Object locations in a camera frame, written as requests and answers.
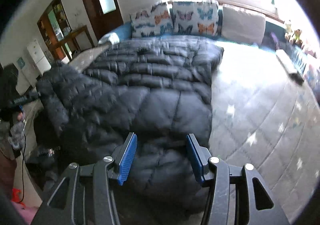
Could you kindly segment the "butterfly pillow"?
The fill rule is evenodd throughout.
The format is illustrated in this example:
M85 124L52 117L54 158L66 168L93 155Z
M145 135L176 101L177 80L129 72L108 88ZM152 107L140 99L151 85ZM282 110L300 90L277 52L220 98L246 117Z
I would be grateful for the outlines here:
M172 33L174 24L166 2L140 9L130 14L133 38L143 38Z
M174 33L183 35L216 36L219 3L175 1L172 3Z

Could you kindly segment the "plush toy dolls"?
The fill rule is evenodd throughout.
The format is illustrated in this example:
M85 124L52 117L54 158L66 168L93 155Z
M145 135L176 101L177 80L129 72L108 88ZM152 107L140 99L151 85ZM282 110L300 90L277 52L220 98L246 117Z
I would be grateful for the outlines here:
M284 25L286 28L284 35L285 40L291 45L296 45L301 48L304 54L309 54L314 58L317 58L317 54L319 53L317 38L312 36L308 31L297 28L290 20L285 21Z

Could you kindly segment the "black quilted down coat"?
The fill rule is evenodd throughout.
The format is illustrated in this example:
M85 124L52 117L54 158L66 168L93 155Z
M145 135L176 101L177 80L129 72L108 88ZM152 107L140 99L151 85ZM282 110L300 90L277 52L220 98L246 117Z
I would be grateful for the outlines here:
M223 48L208 38L174 35L125 40L82 72L57 62L37 83L67 159L95 163L131 132L138 146L126 185L149 199L204 207L185 148L208 146L212 75Z

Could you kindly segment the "wooden display cabinet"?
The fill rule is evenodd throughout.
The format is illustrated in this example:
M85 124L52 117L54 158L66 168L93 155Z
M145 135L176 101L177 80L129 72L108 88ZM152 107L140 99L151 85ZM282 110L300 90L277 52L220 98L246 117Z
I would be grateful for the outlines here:
M67 43L57 47L71 31L61 0L52 0L38 20L37 26L53 58L62 60L67 57L71 60L71 51Z

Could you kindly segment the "remote control box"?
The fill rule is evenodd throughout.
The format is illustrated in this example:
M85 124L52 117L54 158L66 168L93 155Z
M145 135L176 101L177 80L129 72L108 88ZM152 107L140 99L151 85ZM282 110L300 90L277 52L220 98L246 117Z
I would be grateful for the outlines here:
M298 85L302 86L304 83L304 79L296 69L294 63L291 61L287 53L283 49L278 49L276 50L276 57L286 71L287 75Z

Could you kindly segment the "white plain pillow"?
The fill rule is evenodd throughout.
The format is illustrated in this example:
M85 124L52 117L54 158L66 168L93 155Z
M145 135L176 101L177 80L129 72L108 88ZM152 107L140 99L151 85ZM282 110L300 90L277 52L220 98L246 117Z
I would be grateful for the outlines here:
M239 43L261 45L265 28L264 14L231 5L222 6L223 38Z

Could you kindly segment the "grey star quilted mattress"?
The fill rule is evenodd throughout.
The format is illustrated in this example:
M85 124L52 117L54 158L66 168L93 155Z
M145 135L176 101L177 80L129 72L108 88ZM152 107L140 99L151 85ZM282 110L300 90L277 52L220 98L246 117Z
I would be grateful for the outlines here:
M319 205L319 107L308 84L297 85L271 49L228 41L213 74L210 149L228 163L251 161L289 221L306 224Z

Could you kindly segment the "brown wooden table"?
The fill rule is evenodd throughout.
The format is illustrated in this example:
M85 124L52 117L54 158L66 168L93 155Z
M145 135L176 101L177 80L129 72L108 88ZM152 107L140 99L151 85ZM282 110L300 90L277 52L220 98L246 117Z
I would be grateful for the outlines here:
M87 36L92 48L95 48L93 39L90 36L88 28L87 28L86 25L84 25L84 26L81 26L81 27L79 27L79 28L77 28L75 30L72 30L70 33L68 33L68 35L64 39L62 39L60 41L57 41L56 43L51 44L49 46L49 51L51 52L53 58L55 60L62 60L65 57L65 55L62 56L62 53L61 52L57 52L56 50L58 48L62 50L63 45L66 44L67 42L70 42L70 41L74 44L74 46L78 49L78 51L82 52L82 50L80 49L80 46L78 45L77 40L76 40L76 37L78 35L80 35L81 33L85 33L86 34L86 36Z

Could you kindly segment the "white refrigerator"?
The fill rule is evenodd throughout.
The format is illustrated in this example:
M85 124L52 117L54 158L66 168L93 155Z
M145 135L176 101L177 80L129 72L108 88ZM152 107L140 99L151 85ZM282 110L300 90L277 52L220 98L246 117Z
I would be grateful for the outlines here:
M27 50L41 75L51 69L51 64L36 39L27 45Z

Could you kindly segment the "right butterfly pillow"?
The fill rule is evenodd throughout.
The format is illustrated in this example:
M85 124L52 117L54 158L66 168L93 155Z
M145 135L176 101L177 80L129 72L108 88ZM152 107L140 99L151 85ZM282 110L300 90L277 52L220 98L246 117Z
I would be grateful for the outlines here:
M174 33L183 35L216 36L219 3L175 1L172 3Z

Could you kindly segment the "purple small toy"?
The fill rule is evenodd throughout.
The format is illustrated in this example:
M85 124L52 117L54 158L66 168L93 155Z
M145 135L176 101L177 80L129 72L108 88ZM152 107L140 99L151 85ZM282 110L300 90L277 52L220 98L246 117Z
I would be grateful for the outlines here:
M270 38L275 50L279 49L279 40L274 32L270 33Z

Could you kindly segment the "left butterfly pillow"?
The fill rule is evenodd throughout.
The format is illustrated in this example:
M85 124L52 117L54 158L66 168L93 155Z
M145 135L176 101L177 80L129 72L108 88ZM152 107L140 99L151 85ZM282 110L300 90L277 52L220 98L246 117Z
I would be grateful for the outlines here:
M166 2L140 9L130 14L133 38L143 38L172 33L174 24Z

